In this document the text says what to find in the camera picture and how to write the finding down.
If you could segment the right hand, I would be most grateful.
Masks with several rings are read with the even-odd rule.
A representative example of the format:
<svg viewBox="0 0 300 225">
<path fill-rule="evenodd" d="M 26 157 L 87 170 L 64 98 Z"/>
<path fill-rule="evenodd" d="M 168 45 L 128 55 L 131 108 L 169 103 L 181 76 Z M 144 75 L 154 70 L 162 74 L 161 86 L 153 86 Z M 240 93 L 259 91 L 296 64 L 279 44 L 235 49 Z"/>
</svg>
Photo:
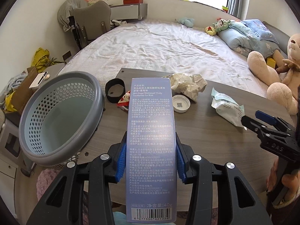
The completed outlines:
<svg viewBox="0 0 300 225">
<path fill-rule="evenodd" d="M 271 193 L 280 188 L 280 196 L 272 202 L 276 209 L 286 207 L 299 198 L 299 169 L 291 173 L 282 174 L 284 165 L 287 163 L 282 158 L 277 158 L 271 168 L 269 177 L 266 180 L 266 191 Z"/>
</svg>

